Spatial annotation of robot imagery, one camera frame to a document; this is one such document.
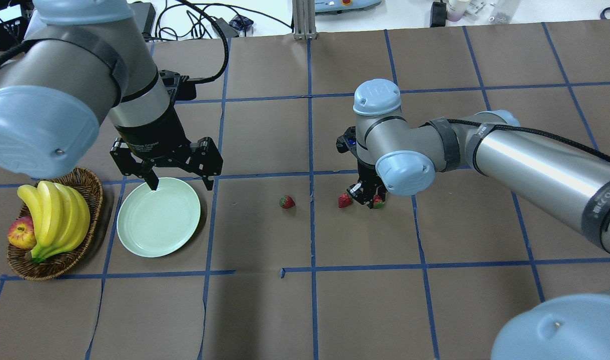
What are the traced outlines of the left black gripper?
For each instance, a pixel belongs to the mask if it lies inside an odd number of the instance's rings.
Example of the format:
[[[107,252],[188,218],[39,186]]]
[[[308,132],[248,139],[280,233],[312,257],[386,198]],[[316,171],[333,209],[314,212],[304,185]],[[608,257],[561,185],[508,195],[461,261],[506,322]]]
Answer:
[[[119,133],[110,156],[124,176],[143,179],[156,191],[159,178],[154,169],[178,168],[195,174],[207,191],[213,191],[216,176],[222,173],[222,155],[209,136],[190,141],[175,110],[176,100],[195,96],[188,76],[160,70],[149,88],[123,98],[110,110]]]

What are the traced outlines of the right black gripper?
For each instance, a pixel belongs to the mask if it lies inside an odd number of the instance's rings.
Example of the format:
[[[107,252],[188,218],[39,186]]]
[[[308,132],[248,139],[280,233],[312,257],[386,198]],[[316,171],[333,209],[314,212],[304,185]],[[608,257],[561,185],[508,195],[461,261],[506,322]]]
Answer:
[[[387,189],[376,173],[375,166],[359,158],[357,150],[360,144],[357,142],[355,126],[348,127],[341,136],[337,137],[335,148],[340,154],[351,153],[357,160],[358,181],[347,188],[347,193],[353,200],[368,208],[372,208],[375,195],[382,196],[386,201]]]

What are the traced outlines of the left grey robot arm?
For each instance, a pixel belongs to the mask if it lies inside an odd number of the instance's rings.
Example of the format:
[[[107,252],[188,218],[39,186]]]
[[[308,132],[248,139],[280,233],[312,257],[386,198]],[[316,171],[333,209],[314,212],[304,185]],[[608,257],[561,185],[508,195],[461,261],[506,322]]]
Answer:
[[[155,167],[200,177],[211,191],[223,158],[211,137],[190,141],[174,104],[180,77],[165,84],[124,0],[36,0],[43,27],[0,54],[0,167],[32,178],[74,170],[104,120],[125,176],[158,188]]]

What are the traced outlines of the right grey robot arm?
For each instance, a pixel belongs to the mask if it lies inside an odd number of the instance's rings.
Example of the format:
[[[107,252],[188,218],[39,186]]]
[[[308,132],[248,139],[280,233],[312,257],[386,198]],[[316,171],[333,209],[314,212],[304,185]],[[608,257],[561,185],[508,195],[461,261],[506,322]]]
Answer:
[[[412,128],[399,88],[367,80],[354,93],[356,125],[337,138],[359,180],[347,191],[376,207],[376,196],[410,197],[437,173],[470,166],[577,231],[610,255],[610,156],[555,134],[520,126],[508,111],[446,117]],[[610,290],[545,301],[509,321],[493,360],[610,360]]]

